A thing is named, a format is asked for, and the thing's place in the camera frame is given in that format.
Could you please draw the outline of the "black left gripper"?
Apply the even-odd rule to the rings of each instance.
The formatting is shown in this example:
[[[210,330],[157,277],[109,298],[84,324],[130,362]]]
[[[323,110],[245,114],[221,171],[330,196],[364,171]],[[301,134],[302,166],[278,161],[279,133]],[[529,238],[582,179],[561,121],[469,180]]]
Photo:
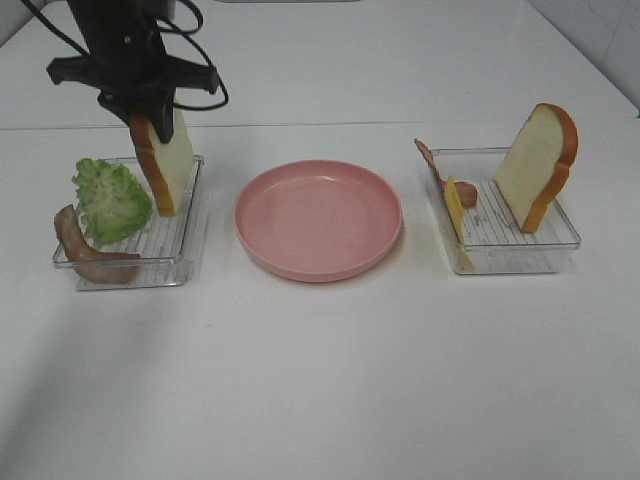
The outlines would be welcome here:
[[[75,81],[100,89],[99,105],[125,125],[130,110],[119,96],[152,100],[172,95],[177,88],[216,93],[218,73],[210,60],[198,64],[165,49],[164,33],[190,40],[203,25],[195,4],[182,4],[195,17],[196,26],[191,29],[173,22],[174,1],[70,1],[86,48],[78,56],[53,59],[47,67],[50,79],[55,84]],[[161,142],[173,138],[173,113],[172,97],[155,99],[147,106],[147,117]]]

